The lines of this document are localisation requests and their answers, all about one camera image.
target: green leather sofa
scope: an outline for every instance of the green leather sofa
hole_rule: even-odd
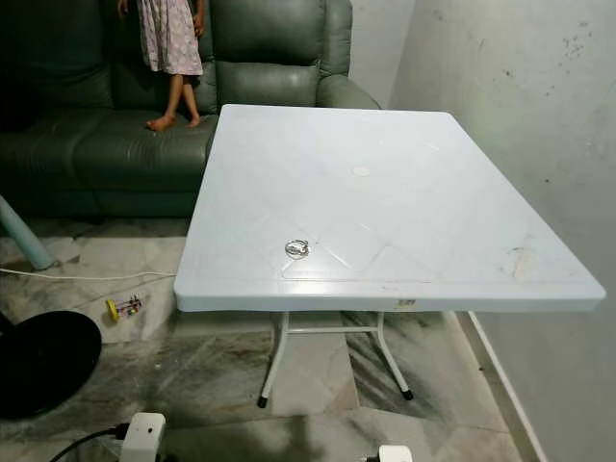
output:
[[[167,77],[142,63],[134,2],[124,20],[116,0],[0,3],[0,73],[40,109],[0,133],[0,193],[23,215],[189,217],[222,105],[378,109],[347,78],[348,0],[207,0],[203,122],[159,134],[143,123]]]

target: white wall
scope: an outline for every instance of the white wall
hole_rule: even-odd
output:
[[[389,107],[415,0],[351,0],[351,79]]]
[[[552,462],[616,460],[615,24],[613,0],[417,0],[393,96],[452,112],[608,291],[479,317]]]

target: white plastic table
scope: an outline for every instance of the white plastic table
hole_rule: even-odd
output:
[[[287,336],[395,311],[590,310],[605,292],[444,113],[227,105],[174,290],[182,311],[282,312]],[[375,311],[292,329],[289,312]]]

